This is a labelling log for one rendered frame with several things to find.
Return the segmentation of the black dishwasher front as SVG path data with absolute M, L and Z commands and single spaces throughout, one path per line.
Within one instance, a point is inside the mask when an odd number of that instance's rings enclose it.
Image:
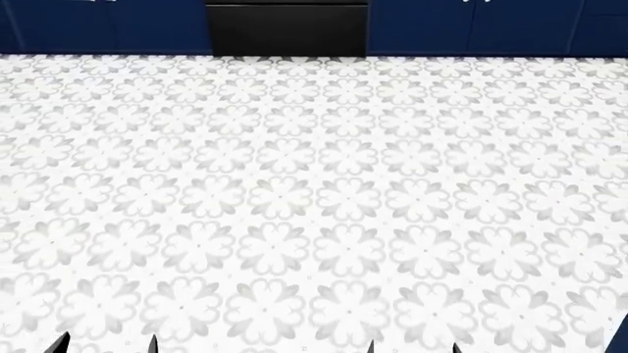
M 367 0 L 205 0 L 216 56 L 363 57 Z

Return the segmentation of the navy blue furniture corner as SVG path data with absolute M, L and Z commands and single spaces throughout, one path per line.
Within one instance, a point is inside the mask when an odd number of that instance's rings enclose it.
M 628 314 L 622 320 L 604 353 L 628 353 Z

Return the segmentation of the navy blue base cabinet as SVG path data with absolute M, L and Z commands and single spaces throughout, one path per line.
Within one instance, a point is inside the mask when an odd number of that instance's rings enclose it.
M 369 0 L 367 53 L 628 58 L 628 0 Z
M 0 0 L 0 54 L 211 52 L 203 0 Z

